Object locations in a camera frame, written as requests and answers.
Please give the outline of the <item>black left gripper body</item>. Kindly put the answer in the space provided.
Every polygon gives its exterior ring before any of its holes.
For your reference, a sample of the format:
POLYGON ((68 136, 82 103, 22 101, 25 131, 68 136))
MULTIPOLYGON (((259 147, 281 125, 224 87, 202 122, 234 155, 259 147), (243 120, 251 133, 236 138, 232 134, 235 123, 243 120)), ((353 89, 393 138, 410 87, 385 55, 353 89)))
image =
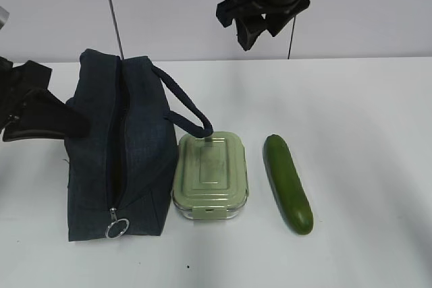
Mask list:
POLYGON ((13 66, 1 57, 1 130, 20 118, 18 107, 33 90, 46 90, 52 69, 34 61, 13 66))

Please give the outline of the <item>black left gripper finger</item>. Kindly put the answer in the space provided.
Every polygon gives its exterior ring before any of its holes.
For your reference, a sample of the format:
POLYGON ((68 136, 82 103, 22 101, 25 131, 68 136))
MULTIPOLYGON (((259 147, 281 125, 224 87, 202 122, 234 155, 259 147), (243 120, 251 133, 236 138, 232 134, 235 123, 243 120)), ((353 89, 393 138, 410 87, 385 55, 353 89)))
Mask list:
POLYGON ((48 90, 31 92, 22 108, 22 128, 58 131, 64 133, 64 138, 84 138, 90 132, 90 121, 48 90))
POLYGON ((3 132, 4 142, 13 142, 17 140, 29 139, 54 139, 63 140, 64 133, 46 129, 28 129, 22 128, 18 124, 9 124, 3 132))

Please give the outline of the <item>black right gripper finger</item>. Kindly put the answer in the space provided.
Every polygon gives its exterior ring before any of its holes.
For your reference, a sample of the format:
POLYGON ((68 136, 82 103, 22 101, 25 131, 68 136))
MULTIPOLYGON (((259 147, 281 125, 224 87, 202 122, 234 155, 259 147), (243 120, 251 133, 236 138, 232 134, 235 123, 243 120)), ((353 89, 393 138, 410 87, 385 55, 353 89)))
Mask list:
POLYGON ((277 36, 296 16, 296 13, 268 13, 265 16, 268 32, 272 37, 277 36))
POLYGON ((257 38, 267 29, 262 15, 236 18, 237 39, 244 51, 249 51, 257 38))

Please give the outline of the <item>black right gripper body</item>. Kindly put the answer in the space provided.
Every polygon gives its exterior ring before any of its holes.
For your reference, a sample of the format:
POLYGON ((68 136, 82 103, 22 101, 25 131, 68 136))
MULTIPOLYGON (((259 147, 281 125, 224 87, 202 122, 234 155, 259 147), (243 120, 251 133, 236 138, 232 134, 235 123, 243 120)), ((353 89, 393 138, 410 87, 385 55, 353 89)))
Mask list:
POLYGON ((296 13, 307 9, 310 0, 224 0, 217 5, 216 16, 223 27, 244 16, 265 16, 268 13, 296 13))

